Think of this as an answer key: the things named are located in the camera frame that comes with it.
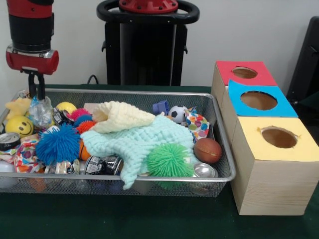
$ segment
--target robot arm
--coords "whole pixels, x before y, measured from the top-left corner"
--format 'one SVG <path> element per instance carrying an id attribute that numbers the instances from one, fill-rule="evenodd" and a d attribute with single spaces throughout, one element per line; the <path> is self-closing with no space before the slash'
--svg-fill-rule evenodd
<path id="1" fill-rule="evenodd" d="M 7 0 L 12 45 L 6 50 L 10 68 L 29 74 L 31 97 L 36 94 L 34 76 L 39 79 L 38 98 L 44 95 L 43 75 L 56 71 L 59 55 L 51 49 L 54 28 L 54 0 Z"/>

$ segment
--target wire mesh basket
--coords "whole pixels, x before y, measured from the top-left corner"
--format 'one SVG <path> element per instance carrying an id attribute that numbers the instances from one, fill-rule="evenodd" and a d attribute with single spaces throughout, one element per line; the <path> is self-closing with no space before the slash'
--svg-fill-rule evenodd
<path id="1" fill-rule="evenodd" d="M 210 122 L 208 137 L 217 140 L 222 147 L 221 159 L 212 164 L 218 171 L 218 178 L 166 178 L 138 177 L 129 190 L 123 190 L 119 176 L 102 175 L 62 175 L 0 173 L 0 192 L 8 193 L 46 193 L 46 194 L 100 194 L 100 195 L 150 195 L 150 196 L 206 196 L 217 197 L 225 184 L 234 179 L 236 171 L 224 125 L 216 99 L 204 93 L 166 93 L 105 90 L 66 90 L 46 89 L 52 105 L 68 101 L 82 108 L 85 103 L 108 101 L 126 102 L 141 110 L 152 112 L 154 103 L 167 100 L 170 106 L 196 106 L 197 112 Z M 0 116 L 0 123 L 5 122 L 6 110 Z M 158 185 L 165 181 L 178 185 L 166 190 Z"/>

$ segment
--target green table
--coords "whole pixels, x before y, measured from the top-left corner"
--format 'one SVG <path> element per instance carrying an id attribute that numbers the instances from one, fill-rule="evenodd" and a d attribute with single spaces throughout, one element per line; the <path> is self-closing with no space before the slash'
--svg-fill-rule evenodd
<path id="1" fill-rule="evenodd" d="M 128 90 L 107 85 L 48 88 Z M 140 86 L 139 91 L 210 92 Z M 239 216 L 227 184 L 218 198 L 0 194 L 0 239 L 319 238 L 319 187 L 302 217 Z"/>

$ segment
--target metal basket rim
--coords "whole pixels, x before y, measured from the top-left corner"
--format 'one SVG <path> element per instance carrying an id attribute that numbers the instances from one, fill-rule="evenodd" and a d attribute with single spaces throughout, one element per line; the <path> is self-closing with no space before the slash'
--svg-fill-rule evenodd
<path id="1" fill-rule="evenodd" d="M 213 102 L 214 112 L 216 115 L 216 121 L 221 134 L 221 140 L 225 148 L 226 158 L 229 165 L 230 175 L 225 178 L 195 178 L 195 177 L 183 177 L 183 178 L 171 178 L 171 177 L 141 177 L 138 176 L 136 181 L 152 181 L 152 182 L 211 182 L 211 183 L 222 183 L 230 182 L 236 176 L 236 169 L 234 164 L 233 155 L 228 143 L 226 131 L 223 125 L 222 117 L 218 107 L 216 98 L 209 93 L 192 93 L 192 92 L 154 92 L 154 91 L 116 91 L 116 90 L 89 90 L 89 89 L 46 89 L 47 92 L 72 92 L 72 93 L 103 93 L 103 94 L 138 94 L 138 95 L 181 95 L 181 96 L 204 96 L 208 97 Z M 0 116 L 0 124 L 4 122 L 8 109 Z M 119 176 L 108 176 L 108 175 L 60 175 L 60 174 L 29 174 L 29 173 L 3 173 L 0 172 L 0 177 L 17 177 L 17 178 L 50 178 L 50 179 L 87 179 L 87 180 L 120 180 Z"/>

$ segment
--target wooden box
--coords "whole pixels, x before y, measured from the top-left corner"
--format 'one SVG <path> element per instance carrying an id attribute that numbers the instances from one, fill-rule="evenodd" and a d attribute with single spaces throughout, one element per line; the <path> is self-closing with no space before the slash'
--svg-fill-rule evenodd
<path id="1" fill-rule="evenodd" d="M 278 86 L 251 86 L 229 80 L 221 114 L 232 143 L 237 116 L 298 117 Z"/>
<path id="2" fill-rule="evenodd" d="M 245 85 L 277 85 L 262 61 L 216 61 L 211 94 L 216 97 L 220 109 L 229 79 Z"/>
<path id="3" fill-rule="evenodd" d="M 319 148 L 298 118 L 238 117 L 231 182 L 240 215 L 303 215 L 319 180 Z"/>

